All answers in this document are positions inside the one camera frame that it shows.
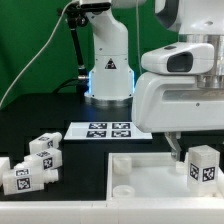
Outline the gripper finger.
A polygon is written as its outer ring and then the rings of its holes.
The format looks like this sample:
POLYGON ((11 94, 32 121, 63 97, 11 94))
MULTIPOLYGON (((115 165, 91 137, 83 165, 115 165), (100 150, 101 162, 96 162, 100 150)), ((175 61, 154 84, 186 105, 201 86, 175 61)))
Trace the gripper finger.
POLYGON ((181 156, 181 147, 178 140, 181 138, 180 132, 165 132, 165 138, 171 147, 171 156, 175 160, 179 160, 181 156))

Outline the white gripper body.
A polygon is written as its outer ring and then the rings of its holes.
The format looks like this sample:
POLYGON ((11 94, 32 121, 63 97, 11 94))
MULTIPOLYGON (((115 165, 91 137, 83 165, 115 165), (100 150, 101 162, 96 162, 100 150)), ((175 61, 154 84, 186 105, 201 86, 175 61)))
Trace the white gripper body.
POLYGON ((142 132, 224 129, 224 90, 199 89, 194 76, 146 72, 136 83, 131 119, 142 132))

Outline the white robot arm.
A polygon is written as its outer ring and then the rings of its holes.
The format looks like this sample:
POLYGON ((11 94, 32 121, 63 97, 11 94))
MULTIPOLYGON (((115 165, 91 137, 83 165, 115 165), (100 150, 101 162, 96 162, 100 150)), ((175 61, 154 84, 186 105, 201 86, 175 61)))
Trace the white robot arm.
POLYGON ((163 133, 179 159, 181 132, 224 129, 224 0, 155 0, 155 16, 178 41, 142 55, 145 72, 133 79, 126 27, 114 8, 135 0, 79 0, 92 24, 95 65, 88 102, 132 101, 131 119, 143 132, 163 133))

